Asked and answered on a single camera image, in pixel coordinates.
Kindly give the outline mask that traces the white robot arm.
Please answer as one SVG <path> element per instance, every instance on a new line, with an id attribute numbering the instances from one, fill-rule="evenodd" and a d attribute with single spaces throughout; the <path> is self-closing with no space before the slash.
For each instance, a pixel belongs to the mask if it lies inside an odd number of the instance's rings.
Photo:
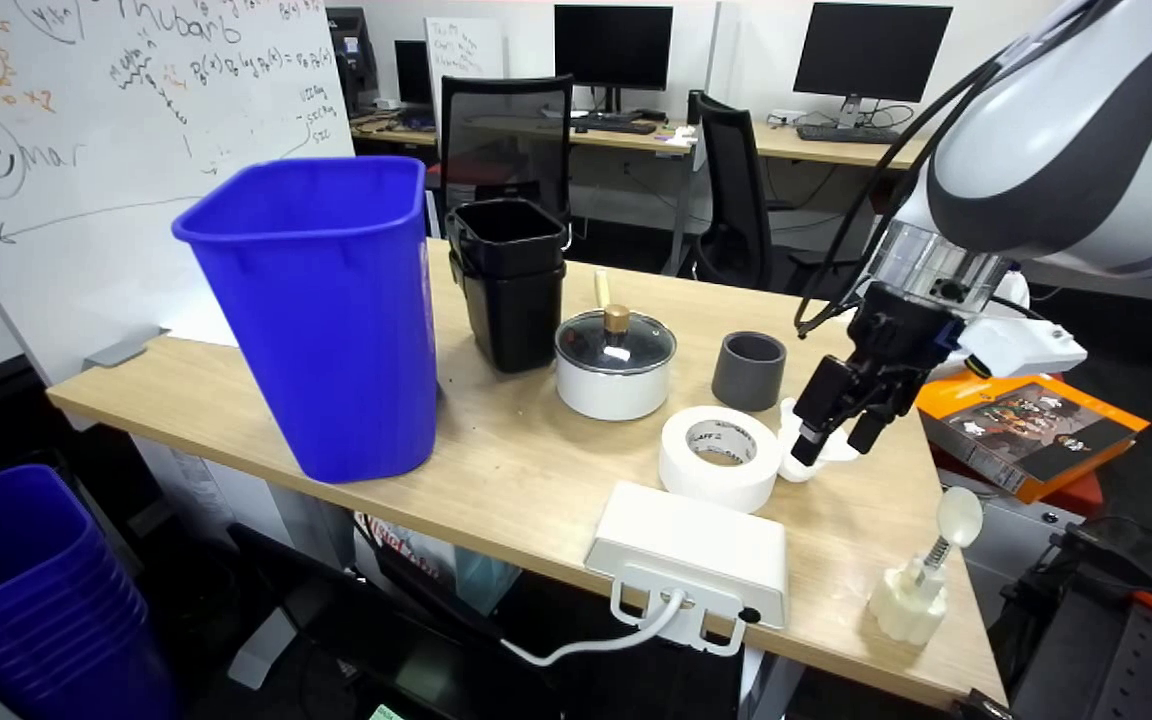
<path id="1" fill-rule="evenodd" d="M 850 354 L 796 398 L 796 459 L 873 447 L 938 367 L 1068 373 L 1051 321 L 999 316 L 1010 263 L 1152 281 L 1152 0 L 1071 0 L 944 93 L 917 183 L 830 306 Z"/>

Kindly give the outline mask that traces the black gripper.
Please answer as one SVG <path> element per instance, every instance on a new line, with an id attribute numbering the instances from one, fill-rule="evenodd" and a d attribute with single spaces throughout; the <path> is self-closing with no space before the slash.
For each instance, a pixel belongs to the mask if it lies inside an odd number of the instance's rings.
<path id="1" fill-rule="evenodd" d="M 955 349 L 962 321 L 930 300 L 873 286 L 847 321 L 850 355 L 823 355 L 793 406 L 799 438 L 793 457 L 815 464 L 828 438 L 850 417 L 850 393 L 884 398 L 850 424 L 847 446 L 865 457 L 904 417 L 923 378 Z"/>

